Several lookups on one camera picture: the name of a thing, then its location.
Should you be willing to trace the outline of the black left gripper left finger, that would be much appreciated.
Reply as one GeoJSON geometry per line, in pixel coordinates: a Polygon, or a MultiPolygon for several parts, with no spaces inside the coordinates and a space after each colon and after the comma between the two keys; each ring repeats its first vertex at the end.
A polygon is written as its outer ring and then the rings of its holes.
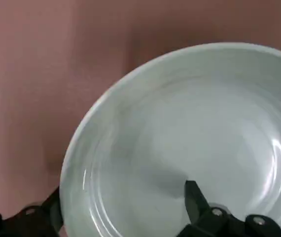
{"type": "Polygon", "coordinates": [[[29,205],[7,219],[0,214],[0,237],[58,237],[63,224],[57,188],[41,204],[29,205]]]}

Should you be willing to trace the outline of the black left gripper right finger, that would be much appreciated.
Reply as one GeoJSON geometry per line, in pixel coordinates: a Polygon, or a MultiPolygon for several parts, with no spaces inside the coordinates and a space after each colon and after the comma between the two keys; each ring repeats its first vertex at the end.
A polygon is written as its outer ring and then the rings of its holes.
{"type": "Polygon", "coordinates": [[[241,221],[220,207],[211,207],[195,181],[186,181],[184,202],[190,224],[178,237],[281,237],[271,218],[251,214],[241,221]]]}

